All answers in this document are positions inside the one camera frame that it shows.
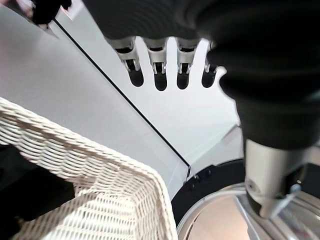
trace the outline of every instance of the white wicker basket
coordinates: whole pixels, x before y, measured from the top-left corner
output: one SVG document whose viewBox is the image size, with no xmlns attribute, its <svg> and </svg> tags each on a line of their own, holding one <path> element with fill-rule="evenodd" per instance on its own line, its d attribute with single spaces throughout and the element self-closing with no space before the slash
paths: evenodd
<svg viewBox="0 0 320 240">
<path fill-rule="evenodd" d="M 75 198 L 25 222 L 14 240 L 176 240 L 169 195 L 151 167 L 0 98 L 0 143 L 74 185 Z"/>
</svg>

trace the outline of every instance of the black edge line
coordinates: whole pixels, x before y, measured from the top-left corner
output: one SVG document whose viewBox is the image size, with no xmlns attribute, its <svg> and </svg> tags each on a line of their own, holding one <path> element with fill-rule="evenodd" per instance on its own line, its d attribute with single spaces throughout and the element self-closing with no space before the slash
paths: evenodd
<svg viewBox="0 0 320 240">
<path fill-rule="evenodd" d="M 132 101 L 117 87 L 117 85 L 108 77 L 107 74 L 96 64 L 96 62 L 85 52 L 85 50 L 76 42 L 76 40 L 67 32 L 67 30 L 56 20 L 55 24 L 64 32 L 65 35 L 76 45 L 76 47 L 86 56 L 86 58 L 98 69 L 98 71 L 109 81 L 109 83 L 121 94 L 121 96 L 133 107 L 133 109 L 148 123 L 148 125 L 159 135 L 160 138 L 172 149 L 172 151 L 184 162 L 188 167 L 188 175 L 190 174 L 190 164 L 180 155 L 180 153 L 168 142 L 168 140 L 156 129 L 156 127 L 143 115 L 143 113 L 133 104 Z"/>
</svg>

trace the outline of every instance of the robotic arm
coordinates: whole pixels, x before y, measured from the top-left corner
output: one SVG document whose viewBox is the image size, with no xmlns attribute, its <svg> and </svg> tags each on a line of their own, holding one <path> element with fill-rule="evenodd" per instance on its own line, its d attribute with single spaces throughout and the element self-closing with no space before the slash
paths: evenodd
<svg viewBox="0 0 320 240">
<path fill-rule="evenodd" d="M 167 87 L 168 37 L 176 37 L 182 90 L 199 39 L 211 41 L 202 85 L 213 84 L 216 66 L 227 69 L 220 85 L 235 100 L 242 125 L 249 203 L 263 218 L 278 214 L 300 190 L 310 147 L 320 138 L 319 1 L 84 3 L 136 87 L 144 79 L 135 36 L 144 39 L 159 91 Z"/>
</svg>

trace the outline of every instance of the black object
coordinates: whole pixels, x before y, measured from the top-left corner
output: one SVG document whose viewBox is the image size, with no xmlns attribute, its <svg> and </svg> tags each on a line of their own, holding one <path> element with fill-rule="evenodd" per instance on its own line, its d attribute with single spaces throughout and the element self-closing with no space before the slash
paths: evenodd
<svg viewBox="0 0 320 240">
<path fill-rule="evenodd" d="M 71 6 L 71 0 L 32 0 L 33 9 L 32 21 L 39 24 L 49 24 L 57 15 L 60 6 L 65 10 Z"/>
<path fill-rule="evenodd" d="M 131 70 L 128 72 L 131 83 L 136 87 L 141 87 L 144 84 L 144 75 L 141 71 L 141 68 L 136 70 Z"/>
<path fill-rule="evenodd" d="M 171 201 L 175 224 L 178 226 L 186 212 L 203 197 L 227 186 L 243 183 L 245 172 L 242 159 L 210 165 L 198 172 L 198 177 L 190 178 Z"/>
<path fill-rule="evenodd" d="M 1 212 L 0 216 L 0 240 L 7 240 L 20 231 L 18 221 L 12 215 Z"/>
<path fill-rule="evenodd" d="M 159 91 L 167 88 L 167 76 L 165 73 L 157 73 L 154 75 L 154 85 Z"/>
<path fill-rule="evenodd" d="M 102 34 L 108 39 L 141 36 L 198 38 L 196 32 L 177 23 L 173 0 L 84 0 Z"/>
<path fill-rule="evenodd" d="M 186 89 L 189 85 L 189 74 L 185 72 L 178 73 L 176 77 L 176 85 L 181 90 Z"/>
<path fill-rule="evenodd" d="M 71 182 L 25 160 L 12 145 L 0 145 L 0 240 L 75 197 Z"/>
<path fill-rule="evenodd" d="M 320 166 L 307 164 L 302 191 L 320 199 Z M 203 197 L 233 184 L 243 183 L 245 167 L 242 159 L 210 165 L 196 174 L 202 181 L 190 178 L 171 201 L 175 224 L 178 226 L 187 211 Z M 248 201 L 256 211 L 260 208 L 249 194 Z"/>
<path fill-rule="evenodd" d="M 210 71 L 210 70 L 209 72 L 203 71 L 202 79 L 201 79 L 202 86 L 206 89 L 210 88 L 215 82 L 215 77 L 216 77 L 215 71 Z"/>
</svg>

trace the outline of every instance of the robotic hand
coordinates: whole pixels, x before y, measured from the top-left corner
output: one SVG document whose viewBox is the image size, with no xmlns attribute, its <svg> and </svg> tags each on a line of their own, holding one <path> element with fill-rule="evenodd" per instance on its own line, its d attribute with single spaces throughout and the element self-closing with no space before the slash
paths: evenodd
<svg viewBox="0 0 320 240">
<path fill-rule="evenodd" d="M 320 20 L 316 0 L 85 0 L 132 83 L 143 84 L 134 37 L 146 43 L 155 85 L 167 86 L 166 41 L 176 37 L 177 85 L 185 89 L 200 38 L 214 43 L 202 78 L 216 66 L 236 102 L 251 207 L 276 215 L 300 190 L 310 147 L 320 137 Z"/>
</svg>

